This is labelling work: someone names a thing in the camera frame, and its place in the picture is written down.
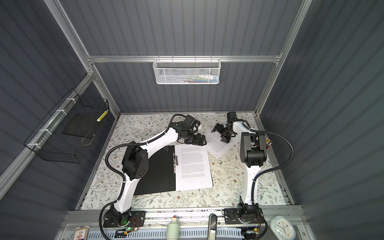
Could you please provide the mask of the red folder with black inside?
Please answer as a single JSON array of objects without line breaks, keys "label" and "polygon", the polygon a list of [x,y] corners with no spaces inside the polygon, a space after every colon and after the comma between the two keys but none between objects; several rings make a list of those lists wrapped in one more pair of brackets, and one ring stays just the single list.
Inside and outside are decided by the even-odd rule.
[{"label": "red folder with black inside", "polygon": [[134,195],[176,191],[175,146],[166,146],[149,159],[149,170],[141,178]]}]

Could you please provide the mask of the small card box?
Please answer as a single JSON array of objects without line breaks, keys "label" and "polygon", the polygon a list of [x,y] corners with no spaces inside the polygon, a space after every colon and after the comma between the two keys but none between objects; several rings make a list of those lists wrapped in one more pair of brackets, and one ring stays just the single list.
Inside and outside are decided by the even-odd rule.
[{"label": "small card box", "polygon": [[73,233],[72,240],[87,240],[90,226],[84,226],[82,228],[76,228]]}]

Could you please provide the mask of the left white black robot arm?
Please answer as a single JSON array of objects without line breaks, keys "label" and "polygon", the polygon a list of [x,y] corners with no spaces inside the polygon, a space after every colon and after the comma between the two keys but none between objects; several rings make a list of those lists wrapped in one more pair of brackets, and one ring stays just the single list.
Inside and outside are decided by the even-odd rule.
[{"label": "left white black robot arm", "polygon": [[[140,179],[149,170],[149,159],[165,146],[184,140],[187,145],[205,146],[206,137],[199,133],[201,122],[191,115],[175,114],[171,117],[167,128],[152,138],[136,143],[134,141],[113,147],[107,152],[107,167],[122,177],[122,186],[117,199],[112,203],[111,210],[118,214],[130,212],[132,199]],[[109,163],[111,153],[126,147],[122,160],[122,170],[114,169]]]}]

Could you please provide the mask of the printed paper sheet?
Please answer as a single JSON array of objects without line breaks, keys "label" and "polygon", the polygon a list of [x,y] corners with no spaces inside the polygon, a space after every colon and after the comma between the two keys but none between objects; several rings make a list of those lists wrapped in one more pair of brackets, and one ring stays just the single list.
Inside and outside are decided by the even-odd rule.
[{"label": "printed paper sheet", "polygon": [[207,146],[176,145],[176,191],[213,187]]},{"label": "printed paper sheet", "polygon": [[207,148],[209,153],[216,159],[223,157],[230,149],[240,143],[240,136],[231,138],[229,143],[222,142],[221,135],[218,132],[206,132]]}]

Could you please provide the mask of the white analog clock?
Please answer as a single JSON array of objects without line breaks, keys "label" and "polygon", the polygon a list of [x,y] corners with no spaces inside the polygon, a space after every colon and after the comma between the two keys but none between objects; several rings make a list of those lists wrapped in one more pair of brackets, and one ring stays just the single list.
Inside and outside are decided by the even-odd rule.
[{"label": "white analog clock", "polygon": [[295,240],[296,230],[283,216],[275,216],[270,221],[270,228],[278,240]]}]

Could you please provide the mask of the red pen cup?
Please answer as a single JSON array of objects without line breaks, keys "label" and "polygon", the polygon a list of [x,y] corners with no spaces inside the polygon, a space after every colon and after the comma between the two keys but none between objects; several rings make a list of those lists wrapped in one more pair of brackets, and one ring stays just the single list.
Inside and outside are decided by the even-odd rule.
[{"label": "red pen cup", "polygon": [[272,141],[266,136],[266,150],[272,145]]}]

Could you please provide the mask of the yellow marker in black basket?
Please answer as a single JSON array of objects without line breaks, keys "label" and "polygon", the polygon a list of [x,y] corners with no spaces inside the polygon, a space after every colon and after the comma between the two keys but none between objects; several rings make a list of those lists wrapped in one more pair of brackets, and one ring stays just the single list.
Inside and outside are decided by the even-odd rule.
[{"label": "yellow marker in black basket", "polygon": [[108,114],[109,110],[105,110],[98,118],[97,122],[101,122],[103,118]]}]

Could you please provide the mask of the white plastic bottle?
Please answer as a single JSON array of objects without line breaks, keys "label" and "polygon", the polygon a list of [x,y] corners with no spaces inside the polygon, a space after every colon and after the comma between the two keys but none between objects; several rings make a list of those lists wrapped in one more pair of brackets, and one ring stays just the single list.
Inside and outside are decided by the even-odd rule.
[{"label": "white plastic bottle", "polygon": [[166,240],[178,240],[180,238],[180,223],[177,216],[173,216],[167,225]]}]

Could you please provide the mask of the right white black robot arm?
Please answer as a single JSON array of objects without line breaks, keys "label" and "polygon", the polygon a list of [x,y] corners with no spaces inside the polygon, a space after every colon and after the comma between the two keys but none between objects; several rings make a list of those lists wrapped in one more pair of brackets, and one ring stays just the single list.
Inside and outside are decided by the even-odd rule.
[{"label": "right white black robot arm", "polygon": [[267,160],[266,134],[254,130],[248,121],[239,119],[236,112],[227,113],[227,122],[216,124],[212,133],[218,133],[222,143],[228,145],[236,137],[240,138],[240,160],[245,167],[245,182],[238,207],[246,209],[256,204],[258,180],[255,176],[261,172]]}]

